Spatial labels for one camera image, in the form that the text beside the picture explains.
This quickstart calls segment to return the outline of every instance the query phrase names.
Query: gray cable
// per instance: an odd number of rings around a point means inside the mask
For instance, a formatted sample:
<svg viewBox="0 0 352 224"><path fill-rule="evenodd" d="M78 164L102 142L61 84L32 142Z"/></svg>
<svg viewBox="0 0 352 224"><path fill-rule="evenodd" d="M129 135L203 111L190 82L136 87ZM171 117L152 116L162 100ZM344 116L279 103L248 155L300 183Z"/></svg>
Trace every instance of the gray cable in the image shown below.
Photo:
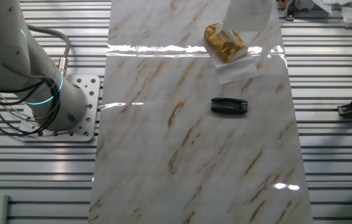
<svg viewBox="0 0 352 224"><path fill-rule="evenodd" d="M69 50L70 50L70 40L69 40L68 36L66 36L65 34L59 32L59 31L56 31L56 30L43 28L43 27L35 27L35 26L29 25L29 24L27 25L27 28L29 28L29 30L35 31L35 32L56 35L56 36L60 37L61 39L63 39L66 42L66 47L65 47L64 55L62 57L68 58Z"/></svg>

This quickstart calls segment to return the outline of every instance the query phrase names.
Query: marble-patterned sheet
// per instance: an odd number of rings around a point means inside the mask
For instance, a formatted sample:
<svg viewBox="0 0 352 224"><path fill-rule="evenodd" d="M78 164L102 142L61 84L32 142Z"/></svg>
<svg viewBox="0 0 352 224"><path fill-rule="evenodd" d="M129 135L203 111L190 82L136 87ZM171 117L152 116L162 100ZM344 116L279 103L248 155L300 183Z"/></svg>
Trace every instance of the marble-patterned sheet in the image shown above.
<svg viewBox="0 0 352 224"><path fill-rule="evenodd" d="M203 33L228 3L113 1L89 223L313 223L276 6L260 75L222 86Z"/></svg>

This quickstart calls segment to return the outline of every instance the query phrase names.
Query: mounting plate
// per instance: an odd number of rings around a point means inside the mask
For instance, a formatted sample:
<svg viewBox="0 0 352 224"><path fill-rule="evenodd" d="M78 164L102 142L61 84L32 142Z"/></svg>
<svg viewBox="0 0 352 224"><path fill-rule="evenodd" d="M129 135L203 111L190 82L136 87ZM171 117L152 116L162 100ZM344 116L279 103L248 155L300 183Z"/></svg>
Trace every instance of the mounting plate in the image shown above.
<svg viewBox="0 0 352 224"><path fill-rule="evenodd" d="M100 91L100 78L96 75L67 75L70 83L78 85L87 97L87 111L83 119L69 131L44 130L42 134L31 134L19 137L25 142L89 142L94 137L95 118L97 116L98 92ZM24 114L33 118L32 110L25 105ZM33 121L21 121L21 129L33 131L40 126Z"/></svg>

